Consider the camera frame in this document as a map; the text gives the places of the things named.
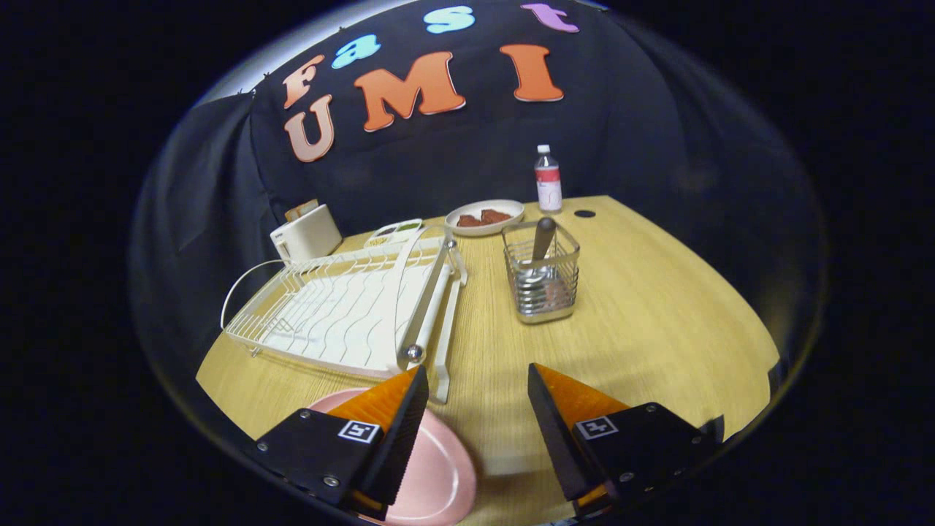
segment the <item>wooden table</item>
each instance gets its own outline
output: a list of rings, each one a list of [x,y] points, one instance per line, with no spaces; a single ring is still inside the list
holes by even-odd
[[[597,215],[574,215],[582,209]],[[537,203],[526,205],[524,221],[540,217]],[[462,524],[573,515],[526,395],[530,362],[629,405],[660,402],[695,426],[723,415],[725,439],[770,399],[775,344],[740,294],[695,253],[606,196],[566,199],[555,220],[582,247],[581,277],[572,316],[543,325],[515,316],[502,238],[457,238],[469,281],[449,350],[451,391],[447,404],[429,409],[461,437],[478,472],[477,500]],[[361,248],[368,237],[351,236],[338,251]],[[375,384],[274,353],[251,358],[223,334],[197,380],[254,439],[300,406]]]

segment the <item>orange letter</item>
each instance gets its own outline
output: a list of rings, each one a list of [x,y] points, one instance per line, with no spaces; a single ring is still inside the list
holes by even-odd
[[[514,44],[503,46],[500,52],[509,55],[516,67],[520,87],[513,92],[513,96],[517,99],[524,102],[554,102],[565,96],[562,90],[552,84],[549,67],[545,65],[545,55],[549,54],[547,48]]]
[[[302,95],[309,92],[309,82],[315,78],[315,65],[322,60],[324,55],[318,55],[282,81],[286,85],[286,103],[282,106],[284,110],[288,110]]]
[[[309,107],[309,111],[318,116],[318,129],[322,134],[322,137],[314,144],[309,144],[305,126],[302,125],[305,121],[304,111],[286,122],[285,130],[292,142],[293,152],[303,163],[321,159],[328,153],[328,150],[331,150],[331,145],[335,142],[335,125],[331,122],[331,112],[328,111],[330,102],[331,95],[325,95]]]
[[[447,51],[428,53],[412,63],[406,81],[385,69],[377,69],[354,81],[364,91],[367,103],[367,122],[364,129],[374,132],[393,123],[393,115],[386,112],[383,103],[399,113],[403,119],[409,119],[415,109],[416,96],[422,91],[422,105],[419,111],[423,115],[457,110],[467,102],[454,91],[452,76],[448,71],[448,61],[452,54]]]

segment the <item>plastic bottle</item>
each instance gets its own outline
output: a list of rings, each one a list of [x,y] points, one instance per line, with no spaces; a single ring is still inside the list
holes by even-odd
[[[536,186],[539,189],[539,209],[542,213],[562,211],[562,182],[558,174],[558,161],[550,156],[548,144],[540,144],[536,161]]]

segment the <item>white toaster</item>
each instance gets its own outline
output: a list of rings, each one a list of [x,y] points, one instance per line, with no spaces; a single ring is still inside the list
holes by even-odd
[[[320,205],[280,226],[269,238],[283,260],[295,263],[328,256],[341,243],[341,234],[328,205]]]

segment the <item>plate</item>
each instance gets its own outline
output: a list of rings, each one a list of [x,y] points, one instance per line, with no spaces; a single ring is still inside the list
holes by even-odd
[[[309,409],[326,413],[364,391],[331,393]],[[468,451],[454,431],[426,409],[396,503],[387,509],[386,520],[361,519],[390,526],[450,526],[468,515],[476,494],[477,474]]]
[[[458,219],[462,214],[470,214],[478,219],[481,219],[481,210],[485,208],[491,208],[497,212],[508,213],[509,215],[512,215],[512,217],[506,221],[500,221],[499,223],[493,223],[492,225],[458,226]],[[449,227],[452,232],[459,236],[467,236],[471,238],[489,236],[491,234],[499,233],[499,231],[502,230],[506,225],[519,223],[523,220],[524,213],[525,206],[519,201],[511,201],[509,199],[490,199],[487,201],[478,201],[476,203],[471,203],[469,205],[455,209],[454,212],[449,213],[448,216],[445,217],[445,226]]]

